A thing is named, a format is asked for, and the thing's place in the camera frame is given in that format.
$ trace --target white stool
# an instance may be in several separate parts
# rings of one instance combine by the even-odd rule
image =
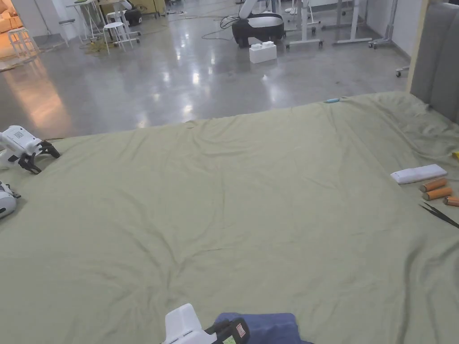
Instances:
[[[105,16],[105,18],[107,19],[107,23],[110,23],[110,22],[111,22],[110,19],[113,19],[113,20],[116,19],[116,12],[107,13],[107,15]]]
[[[75,28],[75,19],[67,19],[67,20],[62,20],[59,22],[59,25],[61,26],[61,36],[62,36],[62,39],[64,39],[65,41],[65,44],[67,45],[68,47],[68,40],[67,40],[67,34],[65,33],[65,30],[64,30],[64,25],[67,25],[67,24],[71,24],[73,29],[75,29],[75,32],[78,33],[78,30]],[[78,38],[80,39],[80,42],[81,44],[83,44],[83,40],[81,39],[80,35],[78,34]]]
[[[129,37],[128,33],[126,32],[126,30],[124,28],[124,24],[122,22],[112,22],[112,23],[107,24],[106,26],[104,26],[104,40],[105,40],[105,44],[107,46],[107,51],[108,51],[109,55],[110,55],[110,49],[108,49],[108,42],[107,42],[107,36],[105,35],[105,30],[107,30],[107,31],[112,30],[112,32],[115,33],[113,36],[116,37],[116,41],[117,41],[118,45],[121,45],[123,50],[126,51],[126,49],[124,48],[123,40],[121,39],[121,35],[119,33],[118,28],[123,28],[124,34],[126,35],[126,37]]]
[[[17,51],[16,49],[16,45],[19,47],[21,53],[25,52],[25,54],[29,57],[32,57],[33,51],[36,51],[37,54],[40,52],[40,49],[35,43],[35,40],[32,37],[30,37],[29,32],[26,28],[17,28],[8,31],[8,39],[10,40],[14,52],[16,53],[18,58],[20,58],[21,56],[19,51]],[[31,49],[27,47],[27,43],[30,43],[30,45],[32,46]]]

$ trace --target gray upholstered headboard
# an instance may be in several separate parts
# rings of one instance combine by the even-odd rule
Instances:
[[[459,6],[427,9],[411,93],[459,123]]]

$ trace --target yellow object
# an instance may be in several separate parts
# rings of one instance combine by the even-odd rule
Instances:
[[[105,14],[107,14],[113,12],[114,2],[118,3],[119,0],[100,0],[99,5],[102,5],[102,9],[104,10]],[[131,2],[135,6],[143,5],[146,7],[146,11],[144,13],[155,13],[155,11],[157,11],[160,14],[164,14],[166,12],[166,3],[164,0],[131,0]]]
[[[131,2],[136,6],[145,6],[145,13],[155,13],[157,11],[160,14],[164,14],[166,12],[166,3],[164,0],[131,0]]]

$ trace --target beige sofa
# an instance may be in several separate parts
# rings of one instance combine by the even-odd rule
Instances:
[[[2,0],[0,0],[0,13],[0,33],[22,26],[21,19],[18,17],[14,7],[6,6]]]

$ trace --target chair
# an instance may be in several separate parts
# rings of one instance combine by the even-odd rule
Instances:
[[[29,57],[32,57],[32,52],[36,52],[37,54],[40,52],[35,40],[30,36],[28,30],[26,28],[17,28],[8,31],[8,39],[10,40],[11,45],[13,46],[14,52],[16,53],[17,57],[20,58],[21,53],[25,53]],[[27,43],[30,43],[31,49],[27,47]]]
[[[112,22],[112,23],[109,23],[106,26],[104,26],[104,40],[105,40],[105,45],[107,46],[107,51],[108,51],[109,55],[110,55],[110,49],[108,48],[108,41],[107,41],[107,36],[105,35],[105,30],[107,30],[107,31],[112,30],[112,32],[115,33],[113,36],[114,36],[114,38],[116,38],[116,41],[117,41],[116,44],[121,45],[123,50],[126,51],[126,49],[124,48],[123,40],[121,39],[121,35],[120,35],[120,32],[119,32],[118,28],[123,28],[123,33],[127,37],[129,37],[128,33],[126,32],[126,29],[124,27],[124,24],[122,22]],[[129,40],[129,43],[131,44],[131,48],[134,49],[134,47],[132,46],[132,42],[130,40]]]
[[[78,30],[75,27],[75,19],[67,19],[67,20],[62,20],[59,22],[59,25],[61,26],[61,29],[62,29],[61,36],[64,39],[67,47],[68,47],[68,40],[67,40],[67,34],[65,33],[65,30],[64,30],[64,25],[68,25],[68,24],[71,24],[73,28],[75,29],[75,32],[78,33]],[[81,44],[83,44],[83,40],[81,39],[79,33],[78,33],[78,38],[80,39]]]

